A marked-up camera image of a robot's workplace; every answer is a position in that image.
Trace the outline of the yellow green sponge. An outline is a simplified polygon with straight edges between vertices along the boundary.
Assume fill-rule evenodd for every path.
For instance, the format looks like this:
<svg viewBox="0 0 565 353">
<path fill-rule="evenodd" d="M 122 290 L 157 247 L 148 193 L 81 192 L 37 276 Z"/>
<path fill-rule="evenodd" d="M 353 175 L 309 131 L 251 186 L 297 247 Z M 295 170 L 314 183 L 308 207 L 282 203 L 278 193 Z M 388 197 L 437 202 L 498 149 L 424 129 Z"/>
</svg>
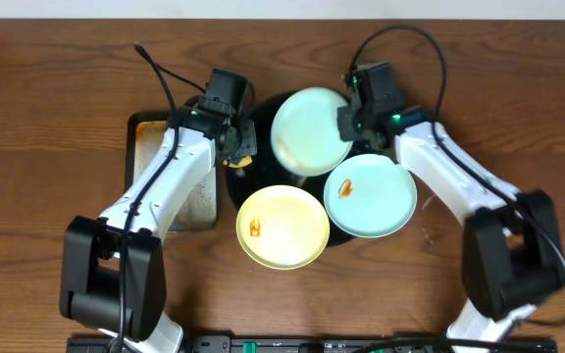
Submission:
<svg viewBox="0 0 565 353">
<path fill-rule="evenodd" d="M 233 160 L 229 160 L 225 162 L 225 165 L 229 168 L 233 168 L 233 169 L 241 169 L 244 168 L 248 165 L 250 165 L 252 163 L 252 157 L 251 156 L 245 156 L 242 158 L 236 158 Z"/>
</svg>

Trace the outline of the light blue plate top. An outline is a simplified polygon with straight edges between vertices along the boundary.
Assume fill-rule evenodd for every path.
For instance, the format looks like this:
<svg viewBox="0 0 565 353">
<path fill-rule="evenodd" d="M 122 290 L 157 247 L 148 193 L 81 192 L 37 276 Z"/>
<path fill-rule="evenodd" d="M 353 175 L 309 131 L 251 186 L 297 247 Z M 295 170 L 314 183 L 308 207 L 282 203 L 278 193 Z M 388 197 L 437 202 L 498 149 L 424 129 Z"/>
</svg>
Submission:
<svg viewBox="0 0 565 353">
<path fill-rule="evenodd" d="M 302 177 L 323 175 L 335 168 L 351 150 L 337 128 L 337 109 L 346 100 L 324 87 L 293 93 L 275 114 L 270 141 L 278 162 Z"/>
</svg>

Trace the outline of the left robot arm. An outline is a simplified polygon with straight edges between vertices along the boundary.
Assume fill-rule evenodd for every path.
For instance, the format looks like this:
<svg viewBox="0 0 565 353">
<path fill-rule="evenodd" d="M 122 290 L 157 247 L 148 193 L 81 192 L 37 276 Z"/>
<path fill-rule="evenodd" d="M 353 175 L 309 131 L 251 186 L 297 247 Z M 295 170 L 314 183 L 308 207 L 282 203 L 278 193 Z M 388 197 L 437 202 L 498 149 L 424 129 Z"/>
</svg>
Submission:
<svg viewBox="0 0 565 353">
<path fill-rule="evenodd" d="M 96 219 L 76 216 L 64 237 L 61 315 L 110 335 L 107 352 L 177 352 L 183 329 L 164 312 L 163 242 L 192 189 L 221 161 L 256 152 L 237 106 L 195 96 L 169 114 L 158 150 Z"/>
</svg>

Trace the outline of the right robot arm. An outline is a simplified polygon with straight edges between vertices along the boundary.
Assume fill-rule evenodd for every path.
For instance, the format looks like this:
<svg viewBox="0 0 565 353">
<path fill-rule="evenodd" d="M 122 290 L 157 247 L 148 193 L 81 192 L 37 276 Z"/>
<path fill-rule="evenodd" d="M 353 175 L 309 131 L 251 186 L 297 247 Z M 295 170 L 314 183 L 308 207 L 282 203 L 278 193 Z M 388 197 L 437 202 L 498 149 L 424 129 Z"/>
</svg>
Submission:
<svg viewBox="0 0 565 353">
<path fill-rule="evenodd" d="M 450 339 L 498 342 L 565 287 L 555 207 L 542 190 L 522 192 L 490 174 L 446 133 L 435 114 L 401 99 L 355 94 L 336 111 L 340 137 L 385 138 L 396 164 L 419 178 L 464 229 L 462 282 L 468 297 Z"/>
</svg>

